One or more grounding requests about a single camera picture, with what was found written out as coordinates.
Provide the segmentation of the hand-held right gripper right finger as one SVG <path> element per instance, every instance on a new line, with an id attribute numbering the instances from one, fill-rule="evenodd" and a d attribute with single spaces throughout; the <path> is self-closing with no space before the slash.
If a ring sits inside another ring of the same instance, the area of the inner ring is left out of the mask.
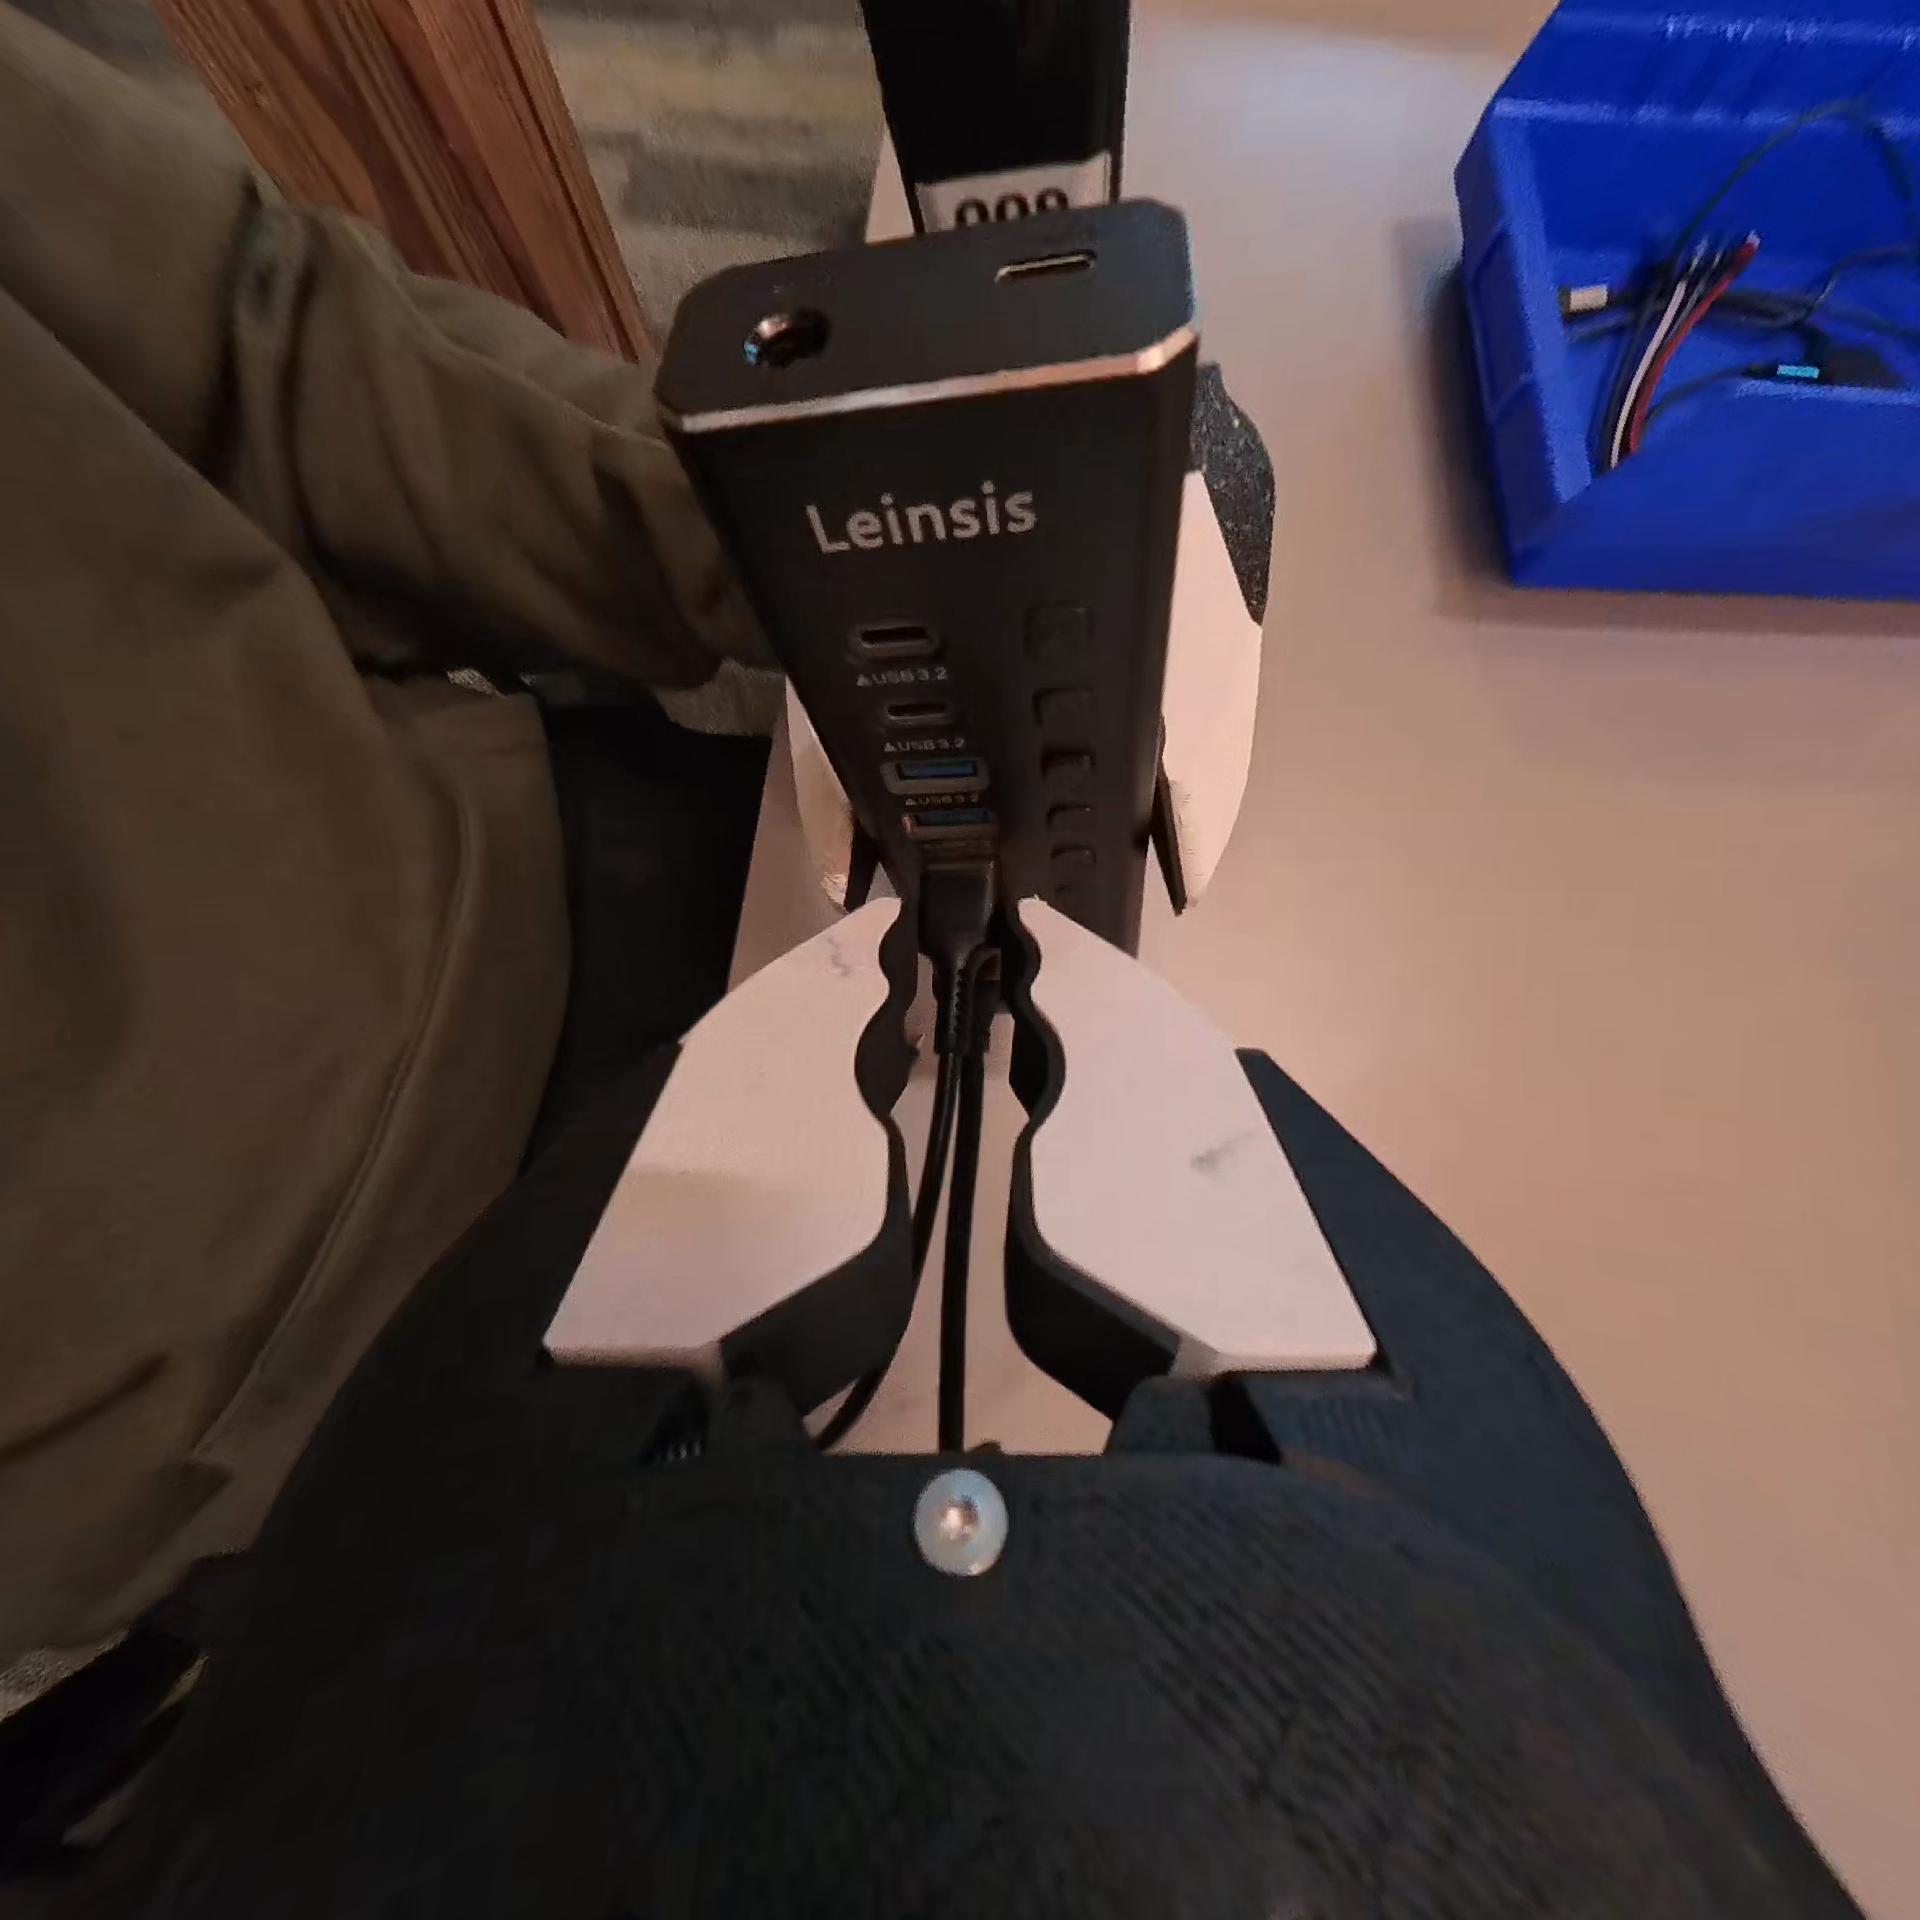
<path id="1" fill-rule="evenodd" d="M 1041 899 L 1009 922 L 1003 992 L 1022 1355 L 1112 1420 L 1156 1379 L 1368 1371 L 1377 1333 L 1212 1019 Z"/>

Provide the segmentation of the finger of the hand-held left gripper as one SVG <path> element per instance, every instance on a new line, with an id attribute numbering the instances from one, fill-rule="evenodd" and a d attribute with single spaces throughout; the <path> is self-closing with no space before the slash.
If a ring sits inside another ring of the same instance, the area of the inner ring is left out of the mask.
<path id="1" fill-rule="evenodd" d="M 1264 620 L 1230 552 L 1210 477 L 1185 476 L 1161 692 L 1161 875 L 1176 915 L 1228 853 L 1258 744 Z"/>
<path id="2" fill-rule="evenodd" d="M 880 846 L 859 821 L 803 704 L 784 708 L 784 738 L 808 860 L 826 899 L 840 913 L 853 915 L 874 899 L 875 888 L 896 897 L 896 888 L 882 875 Z"/>

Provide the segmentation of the black USB hub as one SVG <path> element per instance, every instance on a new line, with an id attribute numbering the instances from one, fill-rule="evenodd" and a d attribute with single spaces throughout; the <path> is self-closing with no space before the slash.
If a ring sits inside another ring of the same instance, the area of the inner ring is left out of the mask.
<path id="1" fill-rule="evenodd" d="M 732 267 L 657 409 L 896 885 L 1138 952 L 1198 310 L 1155 200 Z"/>

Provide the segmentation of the wooden panel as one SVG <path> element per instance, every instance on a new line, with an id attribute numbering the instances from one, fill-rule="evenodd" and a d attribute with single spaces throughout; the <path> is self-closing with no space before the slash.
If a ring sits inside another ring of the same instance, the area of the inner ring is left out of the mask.
<path id="1" fill-rule="evenodd" d="M 526 2 L 156 2 L 252 158 L 409 267 L 578 346 L 651 354 L 633 277 Z"/>

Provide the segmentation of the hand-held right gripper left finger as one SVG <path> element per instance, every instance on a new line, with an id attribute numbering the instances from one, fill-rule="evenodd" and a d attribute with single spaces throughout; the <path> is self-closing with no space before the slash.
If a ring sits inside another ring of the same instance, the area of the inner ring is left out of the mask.
<path id="1" fill-rule="evenodd" d="M 565 1364 L 874 1373 L 914 1299 L 896 1104 L 914 913 L 867 904 L 698 1021 L 544 1348 Z"/>

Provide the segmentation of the person's left forearm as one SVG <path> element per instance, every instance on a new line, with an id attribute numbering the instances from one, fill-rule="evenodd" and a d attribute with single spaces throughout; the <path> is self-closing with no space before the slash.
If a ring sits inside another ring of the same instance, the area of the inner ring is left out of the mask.
<path id="1" fill-rule="evenodd" d="M 228 292 L 225 490 L 362 662 L 618 683 L 693 731 L 776 731 L 781 675 L 649 368 L 276 200 L 248 206 Z"/>

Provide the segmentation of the blue plastic bin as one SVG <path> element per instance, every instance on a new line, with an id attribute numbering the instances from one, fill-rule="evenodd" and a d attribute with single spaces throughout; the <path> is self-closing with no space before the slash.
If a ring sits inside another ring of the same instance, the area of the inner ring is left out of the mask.
<path id="1" fill-rule="evenodd" d="M 1556 4 L 1456 165 L 1512 578 L 1914 601 L 1916 4 Z"/>

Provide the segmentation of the grey desk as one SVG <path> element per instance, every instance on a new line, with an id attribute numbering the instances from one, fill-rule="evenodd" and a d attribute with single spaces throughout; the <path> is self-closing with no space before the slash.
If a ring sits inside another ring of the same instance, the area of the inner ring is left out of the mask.
<path id="1" fill-rule="evenodd" d="M 1453 166 L 1545 4 L 1138 4 L 1278 474 L 1258 746 L 1142 952 L 1488 1265 L 1748 1734 L 1916 1916 L 1916 613 L 1502 570 Z"/>

